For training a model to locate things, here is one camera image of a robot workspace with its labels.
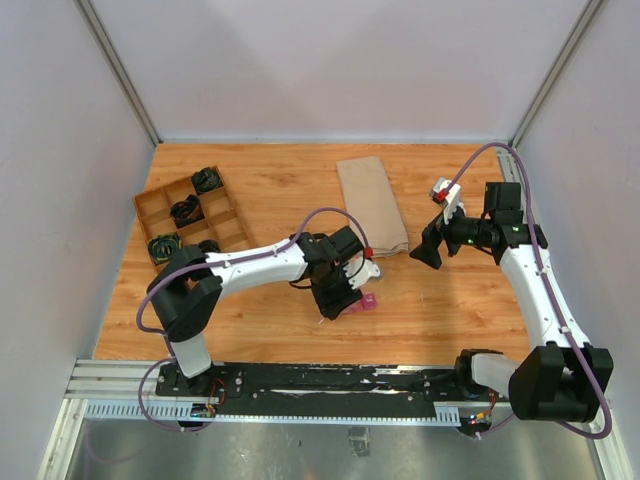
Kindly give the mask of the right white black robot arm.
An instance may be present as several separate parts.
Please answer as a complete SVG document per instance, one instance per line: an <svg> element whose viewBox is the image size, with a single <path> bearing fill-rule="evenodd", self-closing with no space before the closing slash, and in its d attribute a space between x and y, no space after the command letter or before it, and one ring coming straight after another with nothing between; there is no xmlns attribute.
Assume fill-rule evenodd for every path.
<svg viewBox="0 0 640 480"><path fill-rule="evenodd" d="M469 217L461 188L441 178L431 190L440 213L425 227L411 258L433 269L463 246L489 254L508 279L525 320L530 353L522 362L487 349L457 357L453 387L466 400L488 389L509 400L520 420L587 423L603 411L601 395L614 368L611 354L595 347L578 326L560 292L541 228L528 225L521 186L489 182L480 217Z"/></svg>

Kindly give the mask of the pink weekly pill organizer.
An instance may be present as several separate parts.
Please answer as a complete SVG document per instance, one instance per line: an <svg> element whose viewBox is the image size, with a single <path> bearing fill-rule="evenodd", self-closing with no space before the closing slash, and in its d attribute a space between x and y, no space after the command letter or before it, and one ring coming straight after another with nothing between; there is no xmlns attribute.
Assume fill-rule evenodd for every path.
<svg viewBox="0 0 640 480"><path fill-rule="evenodd" d="M376 309L378 306L376 295L374 292L364 292L362 298L354 302L343 311L345 315L356 314L360 312Z"/></svg>

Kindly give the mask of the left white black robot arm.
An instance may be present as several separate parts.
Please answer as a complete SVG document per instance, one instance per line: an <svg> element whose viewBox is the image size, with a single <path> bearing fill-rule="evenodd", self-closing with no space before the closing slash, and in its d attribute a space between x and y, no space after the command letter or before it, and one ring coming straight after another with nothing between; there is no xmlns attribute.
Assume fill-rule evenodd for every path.
<svg viewBox="0 0 640 480"><path fill-rule="evenodd" d="M278 243L234 253L179 250L147 288L163 335L178 365L179 383L190 394L214 383L203 331L217 303L235 293L286 282L309 288L321 315L336 319L363 298L361 287L378 275L369 248L346 226L331 235L299 232Z"/></svg>

